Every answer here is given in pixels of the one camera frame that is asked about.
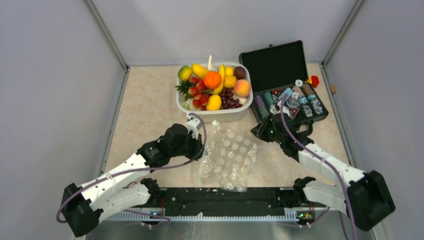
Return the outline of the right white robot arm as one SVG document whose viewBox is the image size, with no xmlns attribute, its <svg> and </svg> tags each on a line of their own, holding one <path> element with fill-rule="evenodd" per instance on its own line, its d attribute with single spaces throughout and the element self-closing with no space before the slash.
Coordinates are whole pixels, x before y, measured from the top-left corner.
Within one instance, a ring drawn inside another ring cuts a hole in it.
<svg viewBox="0 0 424 240">
<path fill-rule="evenodd" d="M 293 200 L 299 206 L 319 203 L 345 214 L 355 228 L 369 231 L 396 206 L 383 175 L 355 168 L 319 147 L 306 131 L 297 132 L 286 114 L 264 117 L 250 132 L 267 143 L 277 143 L 283 153 L 320 173 L 333 184 L 304 177 L 295 180 Z"/>
</svg>

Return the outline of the orange persimmon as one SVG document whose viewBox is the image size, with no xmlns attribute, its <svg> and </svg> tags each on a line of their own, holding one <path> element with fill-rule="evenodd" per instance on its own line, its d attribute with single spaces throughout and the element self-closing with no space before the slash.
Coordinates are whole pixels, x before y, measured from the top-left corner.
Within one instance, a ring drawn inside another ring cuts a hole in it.
<svg viewBox="0 0 424 240">
<path fill-rule="evenodd" d="M 203 83 L 207 89 L 216 89 L 221 83 L 221 77 L 218 72 L 209 72 L 204 78 Z"/>
</svg>

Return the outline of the clear zip top bag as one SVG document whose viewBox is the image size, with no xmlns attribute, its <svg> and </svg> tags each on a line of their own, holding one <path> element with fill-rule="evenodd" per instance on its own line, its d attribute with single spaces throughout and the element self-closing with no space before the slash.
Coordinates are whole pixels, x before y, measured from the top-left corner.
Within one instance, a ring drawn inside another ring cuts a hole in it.
<svg viewBox="0 0 424 240">
<path fill-rule="evenodd" d="M 257 152 L 251 137 L 214 120 L 200 159 L 199 183 L 217 184 L 222 190 L 245 193 Z"/>
</svg>

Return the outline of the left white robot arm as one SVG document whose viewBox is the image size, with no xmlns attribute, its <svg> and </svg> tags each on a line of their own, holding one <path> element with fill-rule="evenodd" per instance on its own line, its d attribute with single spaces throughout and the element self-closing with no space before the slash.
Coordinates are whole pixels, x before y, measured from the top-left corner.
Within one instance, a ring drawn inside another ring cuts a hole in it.
<svg viewBox="0 0 424 240">
<path fill-rule="evenodd" d="M 156 206 L 161 194 L 154 180 L 132 187 L 129 184 L 152 172 L 180 168 L 198 160 L 207 139 L 199 130 L 205 128 L 199 119 L 175 123 L 112 170 L 80 186 L 68 185 L 55 220 L 67 224 L 75 237 L 82 237 L 116 213 L 138 205 Z"/>
</svg>

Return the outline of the white peeled banana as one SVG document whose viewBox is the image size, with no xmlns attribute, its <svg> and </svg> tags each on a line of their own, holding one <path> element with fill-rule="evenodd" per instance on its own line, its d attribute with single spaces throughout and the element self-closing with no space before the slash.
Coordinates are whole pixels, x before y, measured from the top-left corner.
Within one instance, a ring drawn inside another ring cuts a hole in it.
<svg viewBox="0 0 424 240">
<path fill-rule="evenodd" d="M 217 69 L 212 64 L 212 55 L 208 57 L 207 70 L 209 72 L 217 72 Z"/>
</svg>

